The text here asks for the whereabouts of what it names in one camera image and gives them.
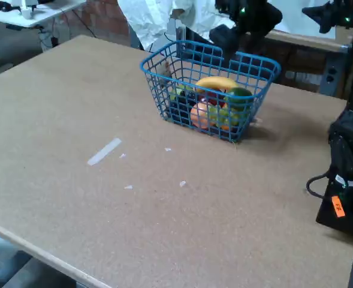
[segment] banana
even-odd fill
[[[197,83],[197,86],[205,87],[209,89],[232,89],[239,87],[235,81],[232,79],[221,77],[221,76],[211,76],[200,79]],[[196,92],[202,93],[203,90],[197,88]]]

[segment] table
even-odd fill
[[[48,20],[57,17],[64,12],[76,9],[85,4],[86,0],[55,0],[51,3],[40,4],[37,9],[34,10],[32,19],[25,19],[22,15],[20,15],[18,10],[12,10],[9,12],[0,11],[0,22],[24,28],[34,28],[37,25],[42,25],[42,23],[47,22]],[[52,32],[49,27],[41,29],[39,38],[41,40],[41,47],[43,51],[47,50],[49,47],[52,47],[50,39],[51,34]],[[2,68],[0,72],[3,72],[10,67],[12,67],[12,65]]]
[[[340,81],[353,59],[353,28],[336,27],[336,39],[307,37],[272,30],[267,38],[327,52],[326,64],[318,92],[336,96]]]
[[[85,3],[86,0],[55,0],[51,3],[39,4],[37,9],[34,10],[32,19],[25,19],[20,15],[18,10],[12,10],[10,12],[0,11],[0,22],[25,28],[33,28],[64,12],[85,5]]]
[[[0,74],[0,236],[89,287],[346,287],[303,191],[345,102],[271,85],[234,145],[159,117],[146,55],[78,37]]]
[[[353,44],[353,28],[345,29],[343,27],[336,27],[336,39],[334,40],[290,34],[279,30],[272,30],[266,37],[276,41],[325,50],[328,52],[348,53],[348,49],[350,49]]]

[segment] white tape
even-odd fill
[[[87,164],[93,166],[98,164],[105,156],[107,156],[112,150],[119,146],[122,141],[119,138],[115,138],[110,143],[105,145],[105,147],[96,153],[90,160],[88,160]]]
[[[335,180],[338,183],[340,183],[342,185],[345,185],[345,180],[340,175],[336,175]],[[348,181],[348,187],[353,187],[353,181]]]

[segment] orange tag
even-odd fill
[[[343,209],[342,203],[340,202],[339,197],[332,196],[332,203],[333,203],[333,208],[336,212],[337,217],[338,218],[344,217],[345,213],[344,213],[344,209]]]

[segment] white cloth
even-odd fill
[[[301,9],[322,5],[327,0],[268,0],[283,13],[283,21],[276,29],[308,36],[335,39],[332,29],[328,34],[319,33],[319,25],[305,16]],[[234,26],[227,15],[215,8],[215,0],[118,0],[120,9],[147,49],[167,31],[167,24],[174,9],[183,9],[179,16],[184,25],[209,40],[209,31],[221,24]]]

